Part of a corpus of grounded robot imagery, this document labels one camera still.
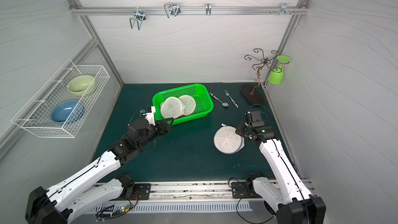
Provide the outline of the round white mesh bag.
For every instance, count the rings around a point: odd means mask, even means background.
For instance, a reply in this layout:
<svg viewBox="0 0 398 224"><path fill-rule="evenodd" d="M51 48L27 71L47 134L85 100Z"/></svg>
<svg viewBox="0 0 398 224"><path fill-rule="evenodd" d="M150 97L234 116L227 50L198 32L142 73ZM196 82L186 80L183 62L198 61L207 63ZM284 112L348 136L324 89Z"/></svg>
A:
<svg viewBox="0 0 398 224"><path fill-rule="evenodd" d="M195 112L197 103L192 96L182 95L178 99L182 102L182 104L184 106L184 110L183 110L183 114L182 114L183 116L189 116Z"/></svg>
<svg viewBox="0 0 398 224"><path fill-rule="evenodd" d="M169 97L160 105L161 116L165 119L177 119L184 113L184 104L177 97Z"/></svg>

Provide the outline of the white mesh laundry bag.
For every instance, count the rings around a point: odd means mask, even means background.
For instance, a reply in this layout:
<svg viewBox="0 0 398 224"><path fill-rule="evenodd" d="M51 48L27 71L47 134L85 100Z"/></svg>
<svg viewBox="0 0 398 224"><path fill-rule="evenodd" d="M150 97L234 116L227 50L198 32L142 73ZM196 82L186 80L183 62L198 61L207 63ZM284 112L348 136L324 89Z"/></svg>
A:
<svg viewBox="0 0 398 224"><path fill-rule="evenodd" d="M245 141L243 137L236 134L234 127L222 124L222 127L214 135L214 146L221 153L231 155L242 150Z"/></svg>

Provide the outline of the green plastic basket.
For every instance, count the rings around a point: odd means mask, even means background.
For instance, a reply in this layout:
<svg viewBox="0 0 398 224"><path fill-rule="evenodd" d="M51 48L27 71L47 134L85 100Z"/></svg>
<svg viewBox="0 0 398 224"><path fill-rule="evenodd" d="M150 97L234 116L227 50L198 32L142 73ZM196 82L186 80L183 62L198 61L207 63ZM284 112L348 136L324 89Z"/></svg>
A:
<svg viewBox="0 0 398 224"><path fill-rule="evenodd" d="M158 92L152 99L155 120L174 118L174 124L207 116L214 108L207 88L193 84Z"/></svg>

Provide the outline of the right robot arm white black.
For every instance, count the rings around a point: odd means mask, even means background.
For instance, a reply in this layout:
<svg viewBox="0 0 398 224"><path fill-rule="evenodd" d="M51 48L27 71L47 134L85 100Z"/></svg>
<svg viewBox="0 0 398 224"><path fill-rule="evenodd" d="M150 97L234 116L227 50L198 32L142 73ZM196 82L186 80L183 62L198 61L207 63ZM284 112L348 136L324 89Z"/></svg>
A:
<svg viewBox="0 0 398 224"><path fill-rule="evenodd" d="M256 144L278 182L275 187L262 173L251 174L245 181L247 196L261 197L279 224L322 224L326 214L324 201L300 179L273 127L265 124L259 110L248 110L245 118L236 134Z"/></svg>

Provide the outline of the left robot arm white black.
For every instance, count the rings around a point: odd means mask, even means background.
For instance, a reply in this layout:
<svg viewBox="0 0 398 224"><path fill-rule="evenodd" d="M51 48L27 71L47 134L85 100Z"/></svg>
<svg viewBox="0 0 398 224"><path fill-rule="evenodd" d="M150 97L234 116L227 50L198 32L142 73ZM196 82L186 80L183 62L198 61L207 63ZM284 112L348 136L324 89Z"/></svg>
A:
<svg viewBox="0 0 398 224"><path fill-rule="evenodd" d="M69 178L47 189L34 189L28 199L25 219L29 224L70 224L77 217L107 201L133 195L134 183L125 174L91 189L100 179L117 171L156 137L170 133L174 119L154 122L139 118L127 134L109 146L99 158Z"/></svg>

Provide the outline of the metal cup holder stand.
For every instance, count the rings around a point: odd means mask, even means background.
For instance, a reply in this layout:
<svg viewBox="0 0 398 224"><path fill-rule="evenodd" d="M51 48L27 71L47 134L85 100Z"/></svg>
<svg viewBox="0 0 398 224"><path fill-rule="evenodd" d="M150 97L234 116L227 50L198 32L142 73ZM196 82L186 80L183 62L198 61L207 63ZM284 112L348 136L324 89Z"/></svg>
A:
<svg viewBox="0 0 398 224"><path fill-rule="evenodd" d="M262 87L261 71L265 67L271 68L270 64L277 57L277 55L279 54L279 51L277 51L277 50L271 51L271 54L275 55L275 57L272 59L267 58L264 54L264 51L260 48L255 48L254 53L256 53L256 54L261 53L262 58L259 59L252 55L245 55L244 59L247 61L251 61L252 59L256 59L259 61L259 63L256 63L252 66L252 68L256 71L256 77L257 77L256 85L253 86L251 84L243 84L240 87L240 92L251 105L256 105L256 104L262 105L264 103L264 97L258 91L258 88Z"/></svg>

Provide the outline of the green plastic wine glass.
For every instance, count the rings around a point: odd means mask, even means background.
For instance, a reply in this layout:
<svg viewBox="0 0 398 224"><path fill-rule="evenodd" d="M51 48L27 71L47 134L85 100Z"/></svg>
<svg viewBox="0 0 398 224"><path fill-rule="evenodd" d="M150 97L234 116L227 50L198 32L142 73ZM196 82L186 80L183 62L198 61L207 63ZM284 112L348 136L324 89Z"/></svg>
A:
<svg viewBox="0 0 398 224"><path fill-rule="evenodd" d="M290 63L290 58L287 56L277 56L276 60L278 61L277 66L271 71L268 82L273 85L280 85L284 78L284 70L282 68L283 65L287 65Z"/></svg>

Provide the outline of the blue ceramic bowl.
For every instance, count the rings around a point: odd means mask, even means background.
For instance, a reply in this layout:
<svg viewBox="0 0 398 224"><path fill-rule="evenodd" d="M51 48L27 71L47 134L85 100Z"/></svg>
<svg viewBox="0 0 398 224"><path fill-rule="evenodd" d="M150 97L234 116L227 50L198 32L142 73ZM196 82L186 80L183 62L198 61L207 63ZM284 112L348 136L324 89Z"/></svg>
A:
<svg viewBox="0 0 398 224"><path fill-rule="evenodd" d="M71 100L58 105L51 113L51 120L59 124L72 124L85 114L85 106L78 100Z"/></svg>

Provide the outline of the metal double hook left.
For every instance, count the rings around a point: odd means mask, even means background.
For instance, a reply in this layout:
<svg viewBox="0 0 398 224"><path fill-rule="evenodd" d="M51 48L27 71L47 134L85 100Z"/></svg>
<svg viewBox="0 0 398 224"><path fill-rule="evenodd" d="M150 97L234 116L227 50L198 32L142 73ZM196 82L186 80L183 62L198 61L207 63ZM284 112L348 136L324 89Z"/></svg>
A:
<svg viewBox="0 0 398 224"><path fill-rule="evenodd" d="M143 21L146 20L146 14L137 9L134 11L133 17L129 19L131 29L134 29L134 26L137 26L137 29L140 30L143 24Z"/></svg>

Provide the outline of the metal double hook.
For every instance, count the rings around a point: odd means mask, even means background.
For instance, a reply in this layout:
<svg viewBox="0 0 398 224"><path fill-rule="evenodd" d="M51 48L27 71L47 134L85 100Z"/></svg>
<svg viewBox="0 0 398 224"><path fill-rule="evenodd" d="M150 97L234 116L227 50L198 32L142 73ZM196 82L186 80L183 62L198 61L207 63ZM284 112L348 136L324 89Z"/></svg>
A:
<svg viewBox="0 0 398 224"><path fill-rule="evenodd" d="M129 19L131 29L134 29L134 26L137 26L137 29L140 30L143 24L143 21L146 20L146 14L137 9L134 11L133 17Z"/></svg>
<svg viewBox="0 0 398 224"><path fill-rule="evenodd" d="M171 16L176 17L181 13L181 9L178 3L166 3L164 4L164 10L168 18L170 18Z"/></svg>

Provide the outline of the metal double hook middle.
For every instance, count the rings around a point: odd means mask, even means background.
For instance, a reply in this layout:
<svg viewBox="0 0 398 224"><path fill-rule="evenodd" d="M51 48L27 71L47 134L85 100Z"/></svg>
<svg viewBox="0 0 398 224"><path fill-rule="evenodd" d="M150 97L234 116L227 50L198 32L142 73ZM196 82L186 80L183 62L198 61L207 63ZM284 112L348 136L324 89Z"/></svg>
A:
<svg viewBox="0 0 398 224"><path fill-rule="evenodd" d="M178 3L166 3L164 4L164 10L168 18L170 18L171 16L176 17L181 13L181 9Z"/></svg>

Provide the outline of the metal clip hook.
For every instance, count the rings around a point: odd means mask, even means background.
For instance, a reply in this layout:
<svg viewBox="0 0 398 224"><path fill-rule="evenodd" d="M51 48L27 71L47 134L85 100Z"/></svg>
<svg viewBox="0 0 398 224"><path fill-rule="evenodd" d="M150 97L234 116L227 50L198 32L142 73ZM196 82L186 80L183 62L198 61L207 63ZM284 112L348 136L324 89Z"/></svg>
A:
<svg viewBox="0 0 398 224"><path fill-rule="evenodd" d="M205 12L207 16L211 15L211 3L206 3L205 5Z"/></svg>

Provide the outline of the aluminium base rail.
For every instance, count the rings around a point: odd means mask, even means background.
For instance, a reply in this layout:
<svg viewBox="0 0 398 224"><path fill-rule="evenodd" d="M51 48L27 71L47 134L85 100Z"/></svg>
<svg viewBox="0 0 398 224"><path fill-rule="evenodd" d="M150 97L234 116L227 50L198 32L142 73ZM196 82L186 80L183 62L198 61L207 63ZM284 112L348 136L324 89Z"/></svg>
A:
<svg viewBox="0 0 398 224"><path fill-rule="evenodd" d="M158 183L149 184L150 188L146 188L146 184L135 184L133 181L122 178L112 179L106 184L98 187L92 187L89 191L87 187L66 186L58 188L52 195L47 193L51 201L56 200L58 204L65 206L70 203L82 200L84 196L95 198L96 203L102 203L115 198L131 198L135 192L143 186L142 199L153 197L153 195L160 195L160 198L178 198L190 195L198 195L199 197L211 197L212 195L220 195L221 193L232 194L235 199L242 198L244 194L249 198L262 198L264 201L270 203L276 200L278 203L287 204L292 202L292 199L297 200L309 199L314 195L306 188L305 184L294 183L288 184L274 184L265 177L258 177L254 180L246 180L244 183L222 183L222 182L178 182L176 184Z"/></svg>

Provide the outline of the metal bracket hook right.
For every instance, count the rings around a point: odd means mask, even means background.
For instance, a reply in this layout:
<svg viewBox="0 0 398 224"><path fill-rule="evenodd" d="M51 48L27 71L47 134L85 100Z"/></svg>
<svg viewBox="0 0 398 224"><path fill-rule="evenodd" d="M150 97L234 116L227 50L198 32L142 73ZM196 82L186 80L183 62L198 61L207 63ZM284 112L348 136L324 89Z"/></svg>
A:
<svg viewBox="0 0 398 224"><path fill-rule="evenodd" d="M276 10L276 11L270 10L269 12L272 15L273 14L279 14L280 16L283 16L283 15L296 15L297 14L296 10L289 10L286 3L282 4L279 10Z"/></svg>

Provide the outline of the aluminium top rail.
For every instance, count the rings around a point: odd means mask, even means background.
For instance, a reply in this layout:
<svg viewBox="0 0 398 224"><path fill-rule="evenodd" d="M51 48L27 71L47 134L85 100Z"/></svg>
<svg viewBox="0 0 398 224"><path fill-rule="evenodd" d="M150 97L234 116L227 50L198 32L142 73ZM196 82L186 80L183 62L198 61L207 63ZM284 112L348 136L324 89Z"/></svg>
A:
<svg viewBox="0 0 398 224"><path fill-rule="evenodd" d="M205 5L191 7L180 6L181 13L177 16L206 16ZM277 6L215 6L211 4L211 16L261 16L272 15L269 11L279 10ZM75 16L133 16L137 9L148 16L166 16L164 6L161 7L77 7L70 2L70 11ZM309 12L306 4L288 6L289 10L296 10L296 15L305 15Z"/></svg>

